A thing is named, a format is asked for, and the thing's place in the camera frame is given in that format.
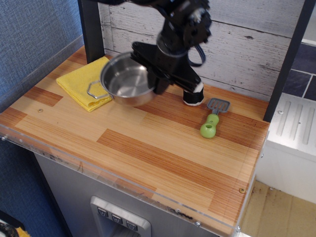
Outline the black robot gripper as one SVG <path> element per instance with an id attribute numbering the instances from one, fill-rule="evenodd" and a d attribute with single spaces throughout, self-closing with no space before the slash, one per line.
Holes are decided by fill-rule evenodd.
<path id="1" fill-rule="evenodd" d="M 170 54 L 163 51 L 158 44 L 134 42 L 131 59 L 144 66 L 148 71 L 148 82 L 154 87 L 155 94 L 163 94 L 171 84 L 193 93 L 201 82 L 193 67 L 201 64 L 193 63 L 188 51 Z"/>

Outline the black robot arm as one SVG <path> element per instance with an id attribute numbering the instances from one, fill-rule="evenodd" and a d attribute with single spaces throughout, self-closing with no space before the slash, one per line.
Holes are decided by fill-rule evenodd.
<path id="1" fill-rule="evenodd" d="M 133 4 L 156 9 L 164 25 L 156 44 L 134 42 L 131 58 L 148 71 L 148 81 L 155 94 L 163 94 L 171 84 L 189 93 L 196 93 L 201 83 L 193 67 L 202 64 L 190 61 L 189 49 L 195 47 L 202 63 L 205 53 L 200 44 L 211 35 L 211 18 L 207 0 L 134 0 Z"/>

